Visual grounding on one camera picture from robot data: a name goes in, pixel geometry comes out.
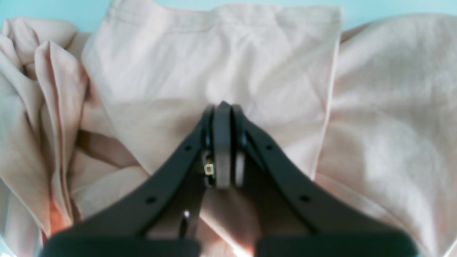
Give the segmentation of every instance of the pink fabric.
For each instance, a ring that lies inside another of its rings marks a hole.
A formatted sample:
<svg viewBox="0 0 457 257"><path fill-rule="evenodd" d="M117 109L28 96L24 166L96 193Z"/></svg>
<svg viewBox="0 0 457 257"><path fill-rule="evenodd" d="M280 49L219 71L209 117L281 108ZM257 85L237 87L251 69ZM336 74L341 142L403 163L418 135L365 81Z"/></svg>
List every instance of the pink fabric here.
<svg viewBox="0 0 457 257"><path fill-rule="evenodd" d="M204 107L240 104L320 186L457 256L457 18L415 15L341 32L337 7L209 12L114 0L89 39L65 21L0 35L0 233L19 257L134 190ZM238 191L207 193L206 256L261 236Z"/></svg>

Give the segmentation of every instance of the folded cloth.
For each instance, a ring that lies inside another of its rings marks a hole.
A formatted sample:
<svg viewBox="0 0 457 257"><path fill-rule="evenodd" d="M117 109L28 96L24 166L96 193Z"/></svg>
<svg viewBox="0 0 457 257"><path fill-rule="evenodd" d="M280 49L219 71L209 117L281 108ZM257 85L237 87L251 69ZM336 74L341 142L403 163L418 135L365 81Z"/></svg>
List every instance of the folded cloth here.
<svg viewBox="0 0 457 257"><path fill-rule="evenodd" d="M36 255L153 176L203 109L227 101L337 198L411 234L424 256L457 256L457 18L341 24L331 6L186 11L150 0L113 0L89 39L65 21L5 21L7 245ZM205 256L252 255L260 237L241 192L205 194Z"/></svg>

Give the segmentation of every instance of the pink towel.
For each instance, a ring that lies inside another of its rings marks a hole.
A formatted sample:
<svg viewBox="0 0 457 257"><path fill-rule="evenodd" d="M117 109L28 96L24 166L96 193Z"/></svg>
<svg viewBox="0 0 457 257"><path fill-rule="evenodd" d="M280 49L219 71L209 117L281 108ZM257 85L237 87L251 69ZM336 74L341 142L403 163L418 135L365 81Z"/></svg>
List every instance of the pink towel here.
<svg viewBox="0 0 457 257"><path fill-rule="evenodd" d="M154 172L207 104L240 104L345 203L457 256L457 18L414 15L341 32L337 7L208 12L113 0L88 38L65 21L0 34L0 234L18 257ZM261 236L237 190L205 195L205 256Z"/></svg>

